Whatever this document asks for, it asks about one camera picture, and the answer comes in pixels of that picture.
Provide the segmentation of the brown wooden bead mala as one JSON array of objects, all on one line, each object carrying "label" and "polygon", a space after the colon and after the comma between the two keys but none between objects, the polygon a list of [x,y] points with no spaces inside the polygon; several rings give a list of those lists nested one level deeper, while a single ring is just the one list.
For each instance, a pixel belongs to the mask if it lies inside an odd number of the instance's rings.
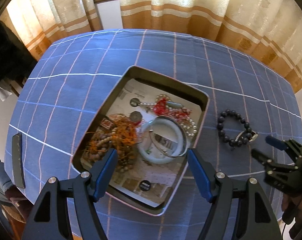
[{"label": "brown wooden bead mala", "polygon": [[90,164],[102,161],[108,150],[114,149],[117,154],[117,172],[127,172],[134,168],[137,153],[135,145],[113,128],[109,133],[98,129],[85,146],[82,157]]}]

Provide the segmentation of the black phone on bed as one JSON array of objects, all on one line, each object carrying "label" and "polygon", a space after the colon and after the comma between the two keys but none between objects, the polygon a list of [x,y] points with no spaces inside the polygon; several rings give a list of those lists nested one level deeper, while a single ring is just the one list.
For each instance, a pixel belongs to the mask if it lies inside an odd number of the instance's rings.
[{"label": "black phone on bed", "polygon": [[17,133],[12,137],[12,168],[16,187],[25,188],[24,170],[22,166],[22,134]]}]

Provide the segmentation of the blue checked bed sheet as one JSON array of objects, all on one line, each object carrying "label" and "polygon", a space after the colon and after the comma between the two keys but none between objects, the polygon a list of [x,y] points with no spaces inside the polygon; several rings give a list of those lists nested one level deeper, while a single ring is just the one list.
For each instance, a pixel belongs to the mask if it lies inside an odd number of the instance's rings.
[{"label": "blue checked bed sheet", "polygon": [[258,132],[252,143],[271,158],[290,158],[265,142],[267,135],[302,143],[302,120],[291,85],[273,70],[221,44],[155,30],[109,30],[63,38],[38,61],[16,103],[5,153],[12,174],[12,137],[22,135],[26,187],[35,202],[48,178],[77,176],[71,165],[88,126],[130,66],[173,77],[202,90],[209,106],[197,144],[205,159],[230,177],[264,179],[250,148],[231,150],[217,135],[220,112],[240,113]]}]

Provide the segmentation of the pale jade pendant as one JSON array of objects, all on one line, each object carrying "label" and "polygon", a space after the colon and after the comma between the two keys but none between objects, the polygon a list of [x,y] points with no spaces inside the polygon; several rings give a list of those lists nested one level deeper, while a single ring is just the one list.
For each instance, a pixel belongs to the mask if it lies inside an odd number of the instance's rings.
[{"label": "pale jade pendant", "polygon": [[183,108],[183,105],[181,103],[172,102],[172,101],[167,101],[165,103],[165,105],[172,109],[182,109]]}]

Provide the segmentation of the cream and brown curtain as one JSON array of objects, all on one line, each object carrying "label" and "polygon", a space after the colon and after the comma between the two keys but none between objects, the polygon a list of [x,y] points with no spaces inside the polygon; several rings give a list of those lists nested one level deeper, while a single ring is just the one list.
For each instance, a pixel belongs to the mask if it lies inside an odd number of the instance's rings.
[{"label": "cream and brown curtain", "polygon": [[[242,51],[302,89],[302,10],[295,0],[119,0],[122,24],[203,37]],[[102,29],[94,0],[11,0],[0,16],[40,59],[56,40]]]}]

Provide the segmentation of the pink metal tin box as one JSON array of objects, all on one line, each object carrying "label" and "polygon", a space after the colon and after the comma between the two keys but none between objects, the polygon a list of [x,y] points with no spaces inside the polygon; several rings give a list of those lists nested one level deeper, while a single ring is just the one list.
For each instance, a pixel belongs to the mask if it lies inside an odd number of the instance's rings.
[{"label": "pink metal tin box", "polygon": [[187,171],[209,104],[207,93],[172,77],[129,67],[96,113],[73,157],[78,172],[117,152],[107,194],[163,215]]}]

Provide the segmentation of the red cord charm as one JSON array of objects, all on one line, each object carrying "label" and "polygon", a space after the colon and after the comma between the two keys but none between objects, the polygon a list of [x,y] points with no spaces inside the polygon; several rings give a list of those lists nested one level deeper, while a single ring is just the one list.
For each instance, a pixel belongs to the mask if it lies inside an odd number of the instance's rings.
[{"label": "red cord charm", "polygon": [[168,116],[176,120],[187,120],[190,117],[191,110],[189,108],[172,109],[165,105],[167,101],[171,101],[169,97],[161,97],[156,100],[153,106],[153,112],[157,116]]}]

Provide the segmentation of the pale white jade bangle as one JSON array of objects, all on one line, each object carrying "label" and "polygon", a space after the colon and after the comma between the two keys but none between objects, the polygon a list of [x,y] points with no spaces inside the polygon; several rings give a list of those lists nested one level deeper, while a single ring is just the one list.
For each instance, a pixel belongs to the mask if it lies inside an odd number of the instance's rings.
[{"label": "pale white jade bangle", "polygon": [[159,116],[141,126],[141,140],[137,144],[142,158],[162,165],[186,154],[186,133],[173,119]]}]

